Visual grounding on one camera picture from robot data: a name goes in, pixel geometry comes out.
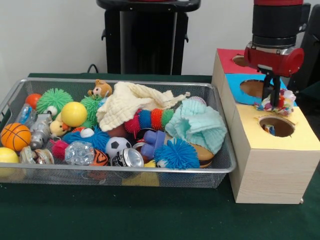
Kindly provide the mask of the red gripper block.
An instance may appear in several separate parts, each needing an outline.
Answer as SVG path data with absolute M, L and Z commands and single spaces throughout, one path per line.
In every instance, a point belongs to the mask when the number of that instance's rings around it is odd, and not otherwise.
M 304 57 L 304 50 L 294 46 L 286 49 L 264 48 L 249 42 L 244 50 L 244 59 L 248 66 L 265 74 L 261 99 L 270 97 L 270 104 L 273 107 L 279 104 L 280 77 L 290 77 L 297 73 L 304 62 Z

